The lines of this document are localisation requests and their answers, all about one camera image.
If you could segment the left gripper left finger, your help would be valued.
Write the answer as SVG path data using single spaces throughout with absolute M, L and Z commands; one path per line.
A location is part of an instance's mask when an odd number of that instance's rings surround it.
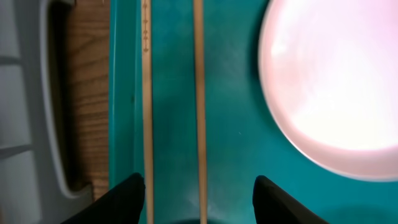
M 145 199 L 144 178 L 133 173 L 62 224 L 138 224 Z

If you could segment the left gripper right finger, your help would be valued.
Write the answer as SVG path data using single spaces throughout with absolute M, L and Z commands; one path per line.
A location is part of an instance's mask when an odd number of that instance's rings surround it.
M 263 175 L 256 177 L 252 205 L 257 224 L 327 223 Z

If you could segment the wooden chopstick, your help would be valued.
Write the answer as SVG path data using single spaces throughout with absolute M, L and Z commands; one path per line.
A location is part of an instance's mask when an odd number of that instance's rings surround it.
M 147 223 L 154 224 L 151 0 L 141 1 L 142 109 Z
M 205 119 L 205 58 L 203 1 L 193 0 L 193 24 L 195 46 L 195 91 L 197 105 L 197 151 L 200 223 L 208 223 L 207 168 L 206 168 L 206 119 Z

